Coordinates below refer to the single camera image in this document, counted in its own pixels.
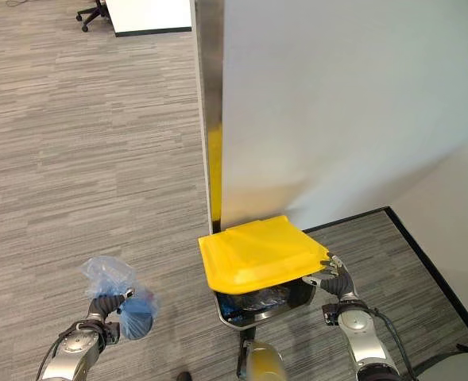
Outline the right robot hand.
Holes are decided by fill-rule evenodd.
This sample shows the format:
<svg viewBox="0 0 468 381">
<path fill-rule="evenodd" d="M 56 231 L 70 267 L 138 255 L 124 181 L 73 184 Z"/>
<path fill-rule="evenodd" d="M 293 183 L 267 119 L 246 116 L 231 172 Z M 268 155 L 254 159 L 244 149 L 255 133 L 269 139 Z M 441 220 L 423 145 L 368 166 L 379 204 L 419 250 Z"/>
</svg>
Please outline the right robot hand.
<svg viewBox="0 0 468 381">
<path fill-rule="evenodd" d="M 320 263 L 324 269 L 319 271 L 319 274 L 328 275 L 328 278 L 321 279 L 317 276 L 305 275 L 301 279 L 306 284 L 336 296 L 340 302 L 359 300 L 354 281 L 338 256 L 329 253 L 328 259 L 322 260 Z"/>
</svg>

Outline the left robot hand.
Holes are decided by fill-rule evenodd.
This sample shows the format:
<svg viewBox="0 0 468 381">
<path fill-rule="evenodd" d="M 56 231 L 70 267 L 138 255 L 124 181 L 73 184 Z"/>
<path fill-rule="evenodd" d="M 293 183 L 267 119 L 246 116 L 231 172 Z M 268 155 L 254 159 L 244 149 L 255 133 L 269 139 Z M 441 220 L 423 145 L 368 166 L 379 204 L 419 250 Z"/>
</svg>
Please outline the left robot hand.
<svg viewBox="0 0 468 381">
<path fill-rule="evenodd" d="M 134 289 L 129 288 L 124 294 L 101 295 L 94 298 L 89 305 L 88 318 L 105 321 L 106 318 L 129 298 L 134 295 Z"/>
</svg>

